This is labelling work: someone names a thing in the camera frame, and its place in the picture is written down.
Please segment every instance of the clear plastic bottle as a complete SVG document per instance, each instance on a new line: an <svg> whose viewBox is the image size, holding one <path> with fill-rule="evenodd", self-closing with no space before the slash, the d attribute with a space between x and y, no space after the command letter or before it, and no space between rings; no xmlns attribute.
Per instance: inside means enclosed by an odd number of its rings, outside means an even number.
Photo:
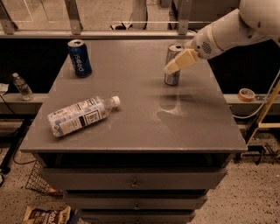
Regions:
<svg viewBox="0 0 280 224"><path fill-rule="evenodd" d="M47 116L47 119L51 125L52 133L56 137L63 137L106 118L112 108L116 108L120 104L118 96L113 96L109 99L94 96L52 112Z"/></svg>
<svg viewBox="0 0 280 224"><path fill-rule="evenodd" d="M33 92L26 83L25 79L18 75L18 73L14 73L12 75L13 83L15 84L18 92L23 96L25 101L30 101L34 98Z"/></svg>

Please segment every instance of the speckled floor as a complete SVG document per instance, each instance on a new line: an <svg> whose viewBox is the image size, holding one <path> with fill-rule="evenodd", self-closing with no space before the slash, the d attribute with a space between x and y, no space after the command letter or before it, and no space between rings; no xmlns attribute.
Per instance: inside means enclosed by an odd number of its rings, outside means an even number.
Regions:
<svg viewBox="0 0 280 224"><path fill-rule="evenodd" d="M273 151L280 149L275 133L257 133L252 144L267 144ZM0 158L3 159L6 149ZM33 160L32 155L17 152L16 161ZM272 224L280 223L280 160L265 156L259 165L257 157L232 160L227 176L215 190L208 192L208 201L196 211L191 224ZM0 223L22 223L27 206L41 209L62 209L61 197L45 196L25 189L33 164L10 163L10 173L0 187Z"/></svg>

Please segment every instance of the roll of tape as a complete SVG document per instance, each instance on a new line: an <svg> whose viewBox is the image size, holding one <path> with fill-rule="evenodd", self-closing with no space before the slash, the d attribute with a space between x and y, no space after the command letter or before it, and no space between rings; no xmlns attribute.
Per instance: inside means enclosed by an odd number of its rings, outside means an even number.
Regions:
<svg viewBox="0 0 280 224"><path fill-rule="evenodd" d="M255 93L248 88L242 88L239 90L238 98L241 99L243 102L251 102L255 99Z"/></svg>

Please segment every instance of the drawer handle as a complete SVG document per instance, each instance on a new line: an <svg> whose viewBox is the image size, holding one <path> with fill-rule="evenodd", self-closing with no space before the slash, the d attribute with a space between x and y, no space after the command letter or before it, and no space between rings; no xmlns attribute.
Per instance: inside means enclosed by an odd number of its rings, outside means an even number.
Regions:
<svg viewBox="0 0 280 224"><path fill-rule="evenodd" d="M140 207L139 207L138 203L135 204L134 210L136 210L136 211L139 211L139 210L140 210Z"/></svg>
<svg viewBox="0 0 280 224"><path fill-rule="evenodd" d="M133 184L131 185L131 188L137 189L139 187L139 184L136 180L133 181Z"/></svg>

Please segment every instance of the wire basket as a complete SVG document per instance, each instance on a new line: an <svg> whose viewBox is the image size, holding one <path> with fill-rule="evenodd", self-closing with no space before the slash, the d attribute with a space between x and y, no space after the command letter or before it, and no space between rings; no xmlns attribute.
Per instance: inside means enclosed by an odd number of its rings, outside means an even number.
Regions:
<svg viewBox="0 0 280 224"><path fill-rule="evenodd" d="M42 166L36 161L25 185L25 189L33 190L43 195L62 196L62 191L50 191L50 189L52 189L50 185L39 176L39 171L41 168Z"/></svg>

